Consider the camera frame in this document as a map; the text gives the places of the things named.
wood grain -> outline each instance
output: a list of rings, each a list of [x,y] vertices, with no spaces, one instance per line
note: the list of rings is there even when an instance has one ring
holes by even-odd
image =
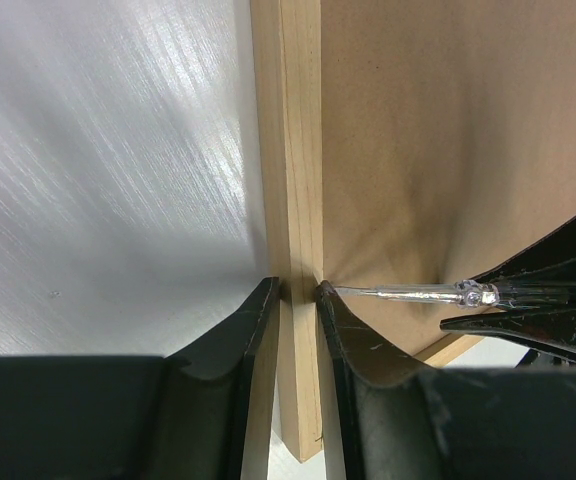
[[[300,461],[321,449],[313,291],[322,279],[318,0],[251,1],[266,231],[284,281],[277,378],[283,441]]]
[[[445,367],[455,358],[477,345],[483,337],[450,333],[415,355],[417,360],[431,367]]]

white laminate panel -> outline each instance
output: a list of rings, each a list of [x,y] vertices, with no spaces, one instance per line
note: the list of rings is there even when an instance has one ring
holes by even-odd
[[[0,353],[160,353],[267,273],[247,0],[0,1]]]

black plastic jaw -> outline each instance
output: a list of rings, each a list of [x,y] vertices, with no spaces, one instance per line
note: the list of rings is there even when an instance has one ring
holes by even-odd
[[[576,282],[576,217],[475,280]],[[576,363],[576,307],[466,315],[443,320],[441,329],[504,338]]]

white surface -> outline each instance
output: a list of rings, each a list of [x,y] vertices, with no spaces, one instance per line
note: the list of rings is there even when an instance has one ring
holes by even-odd
[[[450,362],[447,367],[513,368],[528,352],[526,347],[498,338],[484,338]]]
[[[172,353],[265,252],[248,0],[0,1],[0,353]]]

wooden edge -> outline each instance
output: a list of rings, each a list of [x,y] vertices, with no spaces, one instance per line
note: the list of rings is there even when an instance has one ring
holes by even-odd
[[[424,348],[415,355],[417,360],[427,363],[431,367],[445,367],[464,353],[466,350],[474,347],[483,340],[483,337],[476,335],[457,335],[449,333],[445,337],[437,340],[429,347]]]
[[[268,477],[278,336],[279,308],[276,308],[270,313],[253,368],[241,468],[241,478],[244,479]]]
[[[270,273],[283,282],[277,382],[283,441],[319,452],[313,299],[323,270],[319,0],[251,0]]]

